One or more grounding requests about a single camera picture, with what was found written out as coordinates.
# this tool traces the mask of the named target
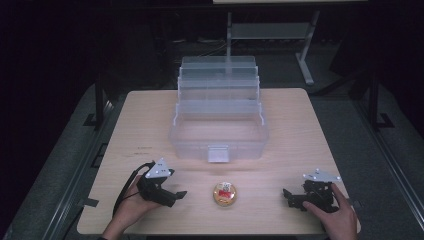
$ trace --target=person's left hand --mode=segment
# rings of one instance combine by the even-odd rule
[[[147,212],[162,206],[159,203],[146,201],[138,194],[137,182],[140,177],[140,175],[137,176],[131,184],[124,200],[103,232],[103,238],[118,239],[128,227],[140,220]]]

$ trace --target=floor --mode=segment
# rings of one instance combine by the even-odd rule
[[[304,88],[314,93],[341,78],[328,70],[337,44],[312,45],[307,63],[315,80],[313,86],[305,84],[295,60],[294,53],[302,42],[239,44],[234,54],[256,57],[261,88]],[[205,47],[200,43],[175,43],[175,49],[174,67],[184,55],[221,54],[213,51],[216,46]],[[175,89],[174,77],[161,88]],[[379,113],[386,113],[395,127],[375,132],[366,117],[367,95],[356,101],[348,96],[352,83],[347,82],[324,96],[311,94],[311,102],[361,222],[360,239],[424,239],[422,221],[417,220],[420,213],[413,210],[413,205],[420,200],[408,200],[411,196],[408,198],[405,191],[412,189],[417,199],[424,199],[421,174],[424,140],[399,110],[391,93],[382,86]],[[126,93],[120,92],[116,101],[106,105],[105,122],[94,131],[93,126],[84,126],[87,116],[95,113],[94,87],[87,89],[4,239],[98,237],[80,235],[76,226]],[[399,172],[392,170],[393,165],[400,167],[409,185],[405,185]]]

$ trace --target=transparent storage box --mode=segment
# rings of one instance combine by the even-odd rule
[[[179,158],[260,158],[268,127],[255,58],[184,57],[169,139]]]

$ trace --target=wooden table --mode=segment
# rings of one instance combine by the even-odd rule
[[[175,173],[163,188],[188,193],[172,208],[150,212],[126,233],[322,234],[315,217],[289,208],[282,197],[283,188],[303,194],[302,175],[316,168],[339,175],[308,95],[303,89],[262,89],[261,94],[270,132],[262,157],[213,164],[178,159],[168,141],[177,91],[129,93],[89,196],[99,203],[85,207],[78,231],[102,233],[131,172],[164,157]],[[223,181],[238,191],[229,207],[218,206],[212,197],[215,185]],[[343,183],[338,186],[346,194]]]

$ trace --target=person's right hand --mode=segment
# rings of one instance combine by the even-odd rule
[[[334,213],[326,213],[310,202],[303,202],[303,206],[321,220],[331,240],[356,240],[357,217],[343,193],[336,184],[331,184],[339,210]]]

